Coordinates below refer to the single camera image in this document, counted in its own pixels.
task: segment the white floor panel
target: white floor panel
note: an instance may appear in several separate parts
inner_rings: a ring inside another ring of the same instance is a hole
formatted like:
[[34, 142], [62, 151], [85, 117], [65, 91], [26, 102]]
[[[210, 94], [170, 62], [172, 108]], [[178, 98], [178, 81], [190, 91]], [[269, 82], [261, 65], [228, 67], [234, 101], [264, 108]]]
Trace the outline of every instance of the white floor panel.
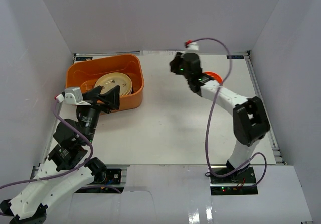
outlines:
[[[205, 130], [211, 101], [189, 90], [183, 76], [170, 73], [173, 56], [138, 56], [145, 88], [143, 103], [132, 110], [100, 117], [93, 141], [94, 156], [106, 164], [177, 164], [204, 165]], [[228, 70], [226, 56], [201, 55], [203, 71], [222, 78]], [[225, 86], [247, 96], [255, 95], [246, 61], [234, 60]], [[63, 105], [61, 117], [76, 119], [76, 108]], [[215, 106], [210, 137], [211, 164], [225, 164], [235, 145], [232, 117]], [[51, 149], [56, 145], [52, 141]], [[275, 164], [270, 138], [260, 142], [255, 151], [264, 153], [269, 164]], [[255, 158], [252, 164], [262, 164]]]
[[[258, 195], [210, 196], [206, 166], [130, 166], [122, 194], [74, 194], [48, 223], [300, 224], [312, 221], [293, 166], [269, 166]], [[259, 178], [262, 166], [254, 167]]]

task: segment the red connector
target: red connector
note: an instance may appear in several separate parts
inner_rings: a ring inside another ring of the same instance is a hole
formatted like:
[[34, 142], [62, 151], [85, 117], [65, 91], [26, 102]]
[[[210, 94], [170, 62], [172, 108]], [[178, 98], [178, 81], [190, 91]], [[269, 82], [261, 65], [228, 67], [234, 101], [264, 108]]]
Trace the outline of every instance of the red connector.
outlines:
[[188, 40], [187, 42], [185, 42], [185, 48], [187, 48], [191, 43], [192, 43], [192, 40]]

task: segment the orange plastic tray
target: orange plastic tray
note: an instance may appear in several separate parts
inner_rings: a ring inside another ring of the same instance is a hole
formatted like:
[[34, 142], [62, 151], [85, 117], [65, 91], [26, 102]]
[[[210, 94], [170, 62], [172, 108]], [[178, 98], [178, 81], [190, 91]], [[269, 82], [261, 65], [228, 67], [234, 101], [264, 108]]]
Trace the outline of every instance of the orange plastic tray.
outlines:
[[206, 75], [214, 78], [214, 80], [216, 80], [219, 84], [222, 84], [223, 80], [220, 77], [220, 75], [214, 73], [214, 72], [204, 72]]
[[80, 87], [85, 93], [92, 90], [96, 81], [105, 74], [121, 72], [132, 81], [133, 93], [120, 97], [118, 111], [139, 107], [142, 102], [144, 77], [139, 59], [134, 55], [105, 57], [73, 64], [67, 71], [66, 88]]

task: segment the cable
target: cable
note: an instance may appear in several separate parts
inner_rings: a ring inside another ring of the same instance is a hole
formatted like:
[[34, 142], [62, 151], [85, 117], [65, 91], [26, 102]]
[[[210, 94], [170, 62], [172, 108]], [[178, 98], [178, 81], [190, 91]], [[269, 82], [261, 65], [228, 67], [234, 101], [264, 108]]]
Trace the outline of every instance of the cable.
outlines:
[[91, 189], [91, 188], [103, 188], [103, 187], [113, 189], [113, 190], [117, 191], [119, 194], [121, 194], [120, 190], [118, 190], [116, 187], [113, 187], [110, 185], [88, 185], [88, 186], [81, 187], [80, 190]]
[[243, 182], [242, 182], [241, 186], [238, 189], [241, 189], [244, 186], [244, 184], [245, 184], [245, 178], [243, 177]]
[[[71, 169], [71, 170], [68, 170], [68, 171], [66, 171], [66, 172], [63, 172], [63, 173], [61, 173], [61, 174], [42, 177], [42, 178], [39, 178], [39, 180], [51, 180], [51, 179], [58, 178], [58, 177], [61, 177], [61, 176], [64, 176], [64, 175], [68, 175], [68, 174], [70, 174], [71, 172], [74, 172], [74, 171], [78, 170], [79, 168], [83, 167], [85, 164], [87, 164], [88, 161], [91, 159], [91, 157], [92, 157], [93, 154], [94, 154], [94, 149], [93, 149], [93, 147], [92, 147], [91, 142], [90, 142], [78, 129], [76, 129], [75, 127], [73, 127], [71, 124], [69, 124], [67, 121], [65, 121], [62, 117], [60, 117], [60, 116], [58, 115], [58, 113], [57, 113], [57, 105], [58, 105], [58, 100], [56, 100], [56, 103], [53, 105], [53, 108], [52, 108], [52, 112], [54, 113], [54, 115], [56, 116], [56, 118], [59, 119], [59, 120], [60, 120], [64, 125], [66, 125], [68, 128], [72, 129], [76, 134], [78, 134], [78, 135], [86, 142], [86, 144], [87, 144], [87, 145], [89, 146], [89, 148], [90, 148], [90, 153], [89, 153], [88, 158], [87, 158], [83, 163], [81, 163], [80, 165], [76, 166], [75, 168], [73, 168], [73, 169]], [[6, 188], [6, 187], [9, 187], [9, 186], [19, 185], [19, 184], [24, 184], [24, 183], [30, 183], [30, 182], [36, 182], [36, 181], [37, 181], [37, 179], [16, 181], [16, 182], [12, 182], [12, 183], [9, 183], [9, 184], [0, 186], [0, 190], [1, 190], [1, 189], [4, 189], [4, 188]], [[0, 216], [8, 216], [8, 215], [5, 215], [5, 214], [3, 214], [3, 213], [0, 212]]]
[[[199, 39], [196, 39], [196, 40], [192, 40], [192, 41], [189, 41], [189, 43], [192, 43], [192, 42], [198, 42], [198, 41], [201, 41], [201, 40], [212, 40], [212, 41], [215, 41], [215, 42], [218, 42], [219, 44], [221, 44], [227, 55], [230, 56], [229, 57], [229, 70], [226, 74], [226, 76], [224, 77], [222, 83], [220, 83], [220, 87], [223, 86], [223, 83], [226, 81], [226, 79], [231, 75], [231, 72], [232, 72], [232, 57], [231, 57], [231, 52], [230, 50], [227, 48], [227, 46], [221, 42], [220, 40], [217, 40], [215, 38], [210, 38], [210, 37], [206, 37], [206, 38], [199, 38]], [[212, 103], [212, 106], [211, 106], [211, 110], [210, 110], [210, 113], [209, 113], [209, 118], [207, 120], [207, 126], [206, 126], [206, 134], [205, 134], [205, 156], [206, 156], [206, 162], [207, 162], [207, 165], [209, 167], [209, 171], [212, 175], [214, 175], [215, 177], [218, 177], [218, 178], [224, 178], [224, 177], [227, 177], [229, 175], [232, 175], [233, 173], [235, 173], [236, 171], [238, 171], [239, 169], [241, 169], [243, 166], [247, 165], [250, 163], [250, 161], [258, 154], [262, 155], [263, 158], [264, 158], [264, 161], [265, 161], [265, 165], [264, 165], [264, 172], [263, 172], [263, 175], [261, 177], [261, 179], [256, 183], [254, 184], [252, 187], [255, 187], [257, 186], [258, 183], [260, 183], [262, 181], [262, 179], [264, 178], [265, 176], [265, 173], [266, 173], [266, 168], [267, 168], [267, 161], [266, 161], [266, 157], [264, 156], [264, 154], [260, 153], [260, 152], [257, 152], [255, 153], [254, 155], [252, 155], [252, 157], [246, 161], [244, 161], [240, 166], [236, 167], [234, 170], [230, 171], [229, 173], [226, 173], [224, 175], [218, 175], [216, 174], [213, 170], [212, 170], [212, 167], [211, 167], [211, 163], [210, 163], [210, 159], [209, 159], [209, 150], [208, 150], [208, 147], [209, 147], [209, 143], [208, 143], [208, 140], [209, 140], [209, 132], [210, 132], [210, 125], [211, 125], [211, 118], [212, 118], [212, 114], [213, 114], [213, 110], [214, 110], [214, 106], [215, 106], [215, 103], [216, 103], [216, 100], [217, 100], [217, 97], [219, 95], [219, 92], [221, 90], [221, 88], [218, 88], [215, 95], [214, 95], [214, 99], [213, 99], [213, 103]]]

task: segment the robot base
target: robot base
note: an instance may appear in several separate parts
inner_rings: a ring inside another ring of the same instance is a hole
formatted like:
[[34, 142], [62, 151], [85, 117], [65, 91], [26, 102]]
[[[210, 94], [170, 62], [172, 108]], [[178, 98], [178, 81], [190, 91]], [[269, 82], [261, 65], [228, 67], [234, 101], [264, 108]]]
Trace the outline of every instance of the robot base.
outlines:
[[[213, 168], [215, 173], [227, 173], [226, 168]], [[211, 195], [258, 195], [257, 187], [250, 187], [256, 183], [253, 167], [249, 167], [238, 175], [218, 178], [213, 175], [211, 179]]]
[[[0, 203], [0, 209], [1, 211], [8, 215], [8, 216], [14, 216], [13, 213], [10, 210], [10, 206], [11, 204], [9, 203], [10, 200], [4, 200]], [[46, 214], [46, 209], [47, 206], [43, 206], [43, 205], [39, 205], [36, 213], [30, 217], [30, 218], [26, 218], [23, 220], [19, 220], [19, 216], [15, 216], [11, 221], [10, 224], [42, 224], [45, 222], [46, 218], [47, 218], [47, 214]]]

